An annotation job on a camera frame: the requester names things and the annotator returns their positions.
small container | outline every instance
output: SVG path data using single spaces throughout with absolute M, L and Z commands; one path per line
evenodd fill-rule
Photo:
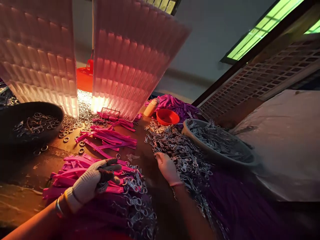
M 159 109 L 157 111 L 157 121 L 164 126 L 169 126 L 171 124 L 177 124 L 180 122 L 178 114 L 174 111 L 166 108 Z
M 158 98 L 152 99 L 149 105 L 147 106 L 146 110 L 144 110 L 143 114 L 146 117 L 151 117 L 151 115 L 154 113 L 158 105 L 159 105 L 159 99 Z

orange plastic bowl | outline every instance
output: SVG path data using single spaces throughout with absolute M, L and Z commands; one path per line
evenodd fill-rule
M 161 125 L 169 126 L 171 124 L 177 124 L 180 118 L 174 111 L 162 108 L 157 111 L 157 121 Z

window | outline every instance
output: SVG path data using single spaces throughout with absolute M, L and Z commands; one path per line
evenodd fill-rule
M 162 11 L 174 15 L 180 0 L 144 0 L 147 3 L 161 9 Z
M 226 63 L 238 61 L 302 1 L 303 0 L 279 0 L 221 61 Z M 320 20 L 313 25 L 306 34 L 317 32 L 320 32 Z

gloved hand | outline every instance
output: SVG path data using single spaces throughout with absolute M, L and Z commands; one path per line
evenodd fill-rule
M 76 213 L 84 204 L 92 200 L 97 193 L 105 192 L 109 180 L 116 184 L 120 183 L 119 178 L 113 175 L 113 171 L 122 168 L 121 165 L 116 163 L 116 158 L 110 158 L 92 164 L 74 183 L 73 187 L 65 191 L 64 197 L 73 213 Z
M 176 166 L 174 165 L 173 161 L 167 154 L 162 152 L 157 152 L 154 154 L 155 158 L 158 161 L 158 166 L 160 172 L 167 180 L 171 187 L 182 185 L 183 183 L 180 181 L 180 177 L 177 174 Z

corrugated plastic panel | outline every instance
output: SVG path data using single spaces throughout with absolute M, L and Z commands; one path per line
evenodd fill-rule
M 0 0 L 0 77 L 20 102 L 78 118 L 71 0 Z
M 95 19 L 92 111 L 132 122 L 190 30 L 138 0 L 96 0 Z

